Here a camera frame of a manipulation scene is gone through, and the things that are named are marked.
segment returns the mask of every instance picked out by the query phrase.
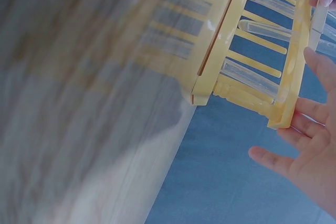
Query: yellow crib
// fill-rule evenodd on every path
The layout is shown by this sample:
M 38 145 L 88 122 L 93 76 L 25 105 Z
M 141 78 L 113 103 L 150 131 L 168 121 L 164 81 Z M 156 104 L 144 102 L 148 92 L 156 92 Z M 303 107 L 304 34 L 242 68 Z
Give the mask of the yellow crib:
M 160 0 L 141 33 L 136 61 L 176 78 L 193 105 L 206 105 L 213 93 L 266 116 L 271 128 L 289 127 L 305 67 L 311 7 L 308 0 L 284 1 L 293 20 L 288 48 L 241 29 L 246 17 L 282 33 L 278 24 L 245 10 L 247 0 Z M 284 69 L 231 51 L 235 36 L 286 55 Z M 280 84 L 239 63 L 281 78 Z

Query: clear plastic guard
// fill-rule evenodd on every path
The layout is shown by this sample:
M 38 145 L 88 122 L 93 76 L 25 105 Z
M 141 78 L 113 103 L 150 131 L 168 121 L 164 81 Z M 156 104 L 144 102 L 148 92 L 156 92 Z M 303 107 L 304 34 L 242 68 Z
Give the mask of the clear plastic guard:
M 280 0 L 250 0 L 250 1 L 268 7 L 272 10 L 275 10 L 276 12 L 281 13 L 291 19 L 294 18 L 294 12 L 295 12 L 294 6 L 289 5 L 283 1 Z
M 259 92 L 273 98 L 274 101 L 283 103 L 287 94 L 278 95 L 279 85 L 267 78 L 245 68 L 230 59 L 225 59 L 221 73 L 229 76 Z
M 334 11 L 334 10 L 328 11 L 327 22 L 332 23 L 332 24 L 336 24 L 336 11 Z
M 291 36 L 296 34 L 292 30 L 286 29 L 284 27 L 276 27 L 246 19 L 242 19 L 239 22 L 238 26 L 241 30 L 246 31 L 248 33 L 267 36 L 270 38 L 280 39 L 287 42 L 290 41 Z M 336 44 L 320 39 L 316 51 L 335 58 Z
M 330 39 L 336 41 L 336 29 L 331 27 L 328 24 L 324 25 L 323 34 L 329 37 Z
M 276 27 L 246 19 L 242 19 L 238 23 L 238 27 L 248 33 L 263 35 L 284 41 L 289 41 L 292 36 L 292 31 L 284 27 Z
M 325 41 L 323 39 L 320 39 L 316 51 L 328 55 L 330 57 L 336 58 L 336 44 L 331 43 L 329 41 Z

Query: blue floor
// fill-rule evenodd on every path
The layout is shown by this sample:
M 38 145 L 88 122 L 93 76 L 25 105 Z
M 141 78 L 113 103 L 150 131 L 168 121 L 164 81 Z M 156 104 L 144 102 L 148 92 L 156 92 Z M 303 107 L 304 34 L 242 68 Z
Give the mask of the blue floor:
M 290 26 L 290 21 L 256 4 L 254 13 Z M 283 55 L 258 51 L 234 39 L 231 49 L 282 69 Z M 300 95 L 324 102 L 326 93 L 305 69 Z M 335 224 L 315 203 L 279 175 L 248 157 L 254 145 L 295 157 L 297 152 L 266 128 L 254 112 L 212 96 L 197 108 L 146 224 Z

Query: blue carpet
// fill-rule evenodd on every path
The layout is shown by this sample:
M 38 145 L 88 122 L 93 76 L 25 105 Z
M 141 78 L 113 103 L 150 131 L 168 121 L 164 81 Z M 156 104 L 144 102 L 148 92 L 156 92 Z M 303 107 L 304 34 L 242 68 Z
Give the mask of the blue carpet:
M 247 3 L 247 9 L 291 25 L 289 19 L 256 4 Z M 283 68 L 284 55 L 247 43 L 235 38 L 231 49 Z M 300 95 L 326 100 L 308 68 Z M 198 107 L 146 224 L 335 224 L 295 186 L 248 157 L 254 145 L 297 155 L 266 125 L 265 117 L 219 97 Z

